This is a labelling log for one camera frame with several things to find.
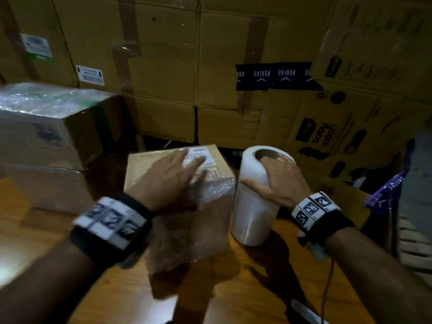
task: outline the forearm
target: forearm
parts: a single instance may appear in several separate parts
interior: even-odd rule
[[[341,229],[324,246],[377,323],[432,321],[432,290],[360,231]]]
[[[1,322],[66,323],[103,272],[78,247],[63,242],[0,290]]]

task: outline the cable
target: cable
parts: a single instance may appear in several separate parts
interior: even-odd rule
[[[330,288],[331,278],[333,276],[333,270],[334,270],[334,259],[332,258],[331,259],[331,266],[330,266],[330,273],[328,274],[327,284],[325,286],[324,293],[323,293],[323,301],[321,303],[321,324],[324,324],[324,307],[325,307],[325,301],[327,299],[328,289]]]

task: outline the wooden slat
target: wooden slat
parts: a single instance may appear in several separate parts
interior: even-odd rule
[[[399,230],[399,239],[428,243],[428,239],[416,231]]]
[[[422,278],[423,281],[426,282],[427,285],[432,286],[432,274],[424,274],[424,273],[417,273],[418,276]]]
[[[400,241],[399,249],[401,251],[415,252],[418,254],[432,256],[432,245],[422,242]]]
[[[432,257],[413,256],[401,253],[400,261],[410,267],[432,270]]]
[[[403,218],[401,218],[399,220],[399,227],[402,229],[413,229],[413,230],[416,229],[416,227],[414,226],[413,223],[411,223],[409,220],[403,219]]]

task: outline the barcode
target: barcode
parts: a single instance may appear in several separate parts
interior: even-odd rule
[[[27,41],[29,43],[33,43],[33,44],[36,44],[36,45],[39,45],[39,46],[43,46],[44,45],[44,42],[42,41],[42,39],[40,39],[39,37],[35,37],[35,36],[29,36],[29,37],[27,37]]]
[[[104,81],[100,77],[83,75],[83,81],[95,81],[96,83],[103,84]]]

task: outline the stretch film roll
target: stretch film roll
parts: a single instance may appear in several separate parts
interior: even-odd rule
[[[278,153],[294,161],[286,152],[270,146],[254,146],[243,152],[239,180],[251,178],[261,185],[268,185],[269,179],[260,159],[264,156],[277,158]],[[255,247],[266,241],[270,234],[279,206],[262,199],[256,192],[239,183],[234,200],[234,219],[231,233],[244,245]]]

